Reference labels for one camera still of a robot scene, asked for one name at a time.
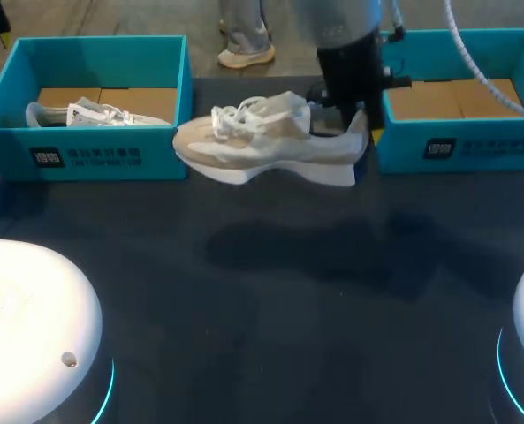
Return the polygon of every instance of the person's leg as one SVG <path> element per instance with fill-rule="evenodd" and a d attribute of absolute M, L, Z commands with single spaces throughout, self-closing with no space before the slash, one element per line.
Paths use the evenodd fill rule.
<path fill-rule="evenodd" d="M 228 31 L 228 48 L 218 56 L 220 64 L 240 69 L 273 59 L 275 51 L 262 18 L 261 0 L 219 0 Z"/>

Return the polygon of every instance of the tan cardboard insert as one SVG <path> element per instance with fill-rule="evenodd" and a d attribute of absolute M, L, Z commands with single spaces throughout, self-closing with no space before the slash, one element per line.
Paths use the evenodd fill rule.
<path fill-rule="evenodd" d="M 521 104 L 509 79 L 491 82 L 509 99 Z M 396 120 L 519 117 L 497 102 L 486 87 L 474 79 L 446 82 L 414 82 L 413 87 L 388 91 Z"/>

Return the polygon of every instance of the beige sneaker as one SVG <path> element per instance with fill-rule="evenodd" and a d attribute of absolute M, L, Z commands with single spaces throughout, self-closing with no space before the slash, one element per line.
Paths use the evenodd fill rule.
<path fill-rule="evenodd" d="M 227 184 L 282 169 L 319 184 L 353 186 L 353 166 L 368 145 L 366 115 L 358 112 L 346 133 L 330 138 L 309 133 L 310 115 L 305 99 L 292 92 L 253 97 L 180 126 L 173 147 L 188 166 Z"/>
<path fill-rule="evenodd" d="M 267 51 L 254 55 L 237 55 L 225 50 L 218 55 L 218 63 L 231 69 L 244 69 L 253 64 L 267 64 L 275 58 L 275 55 L 276 50 L 273 46 L 270 46 Z"/>

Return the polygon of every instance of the white cable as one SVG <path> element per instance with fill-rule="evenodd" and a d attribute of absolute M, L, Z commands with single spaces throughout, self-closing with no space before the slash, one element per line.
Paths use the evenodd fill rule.
<path fill-rule="evenodd" d="M 401 10 L 399 8 L 399 0 L 390 0 L 391 7 L 391 19 L 393 19 L 393 25 L 395 27 L 403 26 L 403 15 L 401 15 Z"/>
<path fill-rule="evenodd" d="M 464 45 L 462 37 L 459 34 L 456 20 L 454 19 L 454 13 L 452 12 L 452 0 L 444 0 L 444 14 L 446 16 L 446 22 L 450 28 L 450 33 L 452 34 L 454 43 L 456 43 L 456 47 L 458 48 L 458 52 L 464 59 L 466 66 L 474 73 L 475 78 L 489 89 L 490 93 L 497 99 L 498 102 L 524 117 L 524 108 L 520 104 L 511 101 L 507 98 L 506 95 L 501 93 L 497 87 L 495 87 L 493 83 L 491 83 L 491 81 L 489 81 L 485 75 L 483 75 L 483 72 L 480 71 L 480 68 L 478 68 L 475 64 L 474 59 L 472 59 L 470 54 L 467 52 L 466 46 Z"/>

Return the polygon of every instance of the white sneaker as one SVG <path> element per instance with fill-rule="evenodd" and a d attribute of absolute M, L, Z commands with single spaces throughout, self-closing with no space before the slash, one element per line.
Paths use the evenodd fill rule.
<path fill-rule="evenodd" d="M 109 104 L 91 102 L 85 97 L 68 108 L 44 108 L 32 102 L 26 107 L 26 125 L 30 128 L 43 126 L 128 126 L 170 125 L 157 117 L 144 117 Z"/>
<path fill-rule="evenodd" d="M 354 164 L 368 146 L 365 113 L 330 138 L 309 133 L 310 117 L 305 99 L 292 92 L 253 97 L 180 126 L 173 147 L 191 168 L 223 183 L 245 184 L 266 170 L 284 169 L 315 183 L 353 186 Z"/>

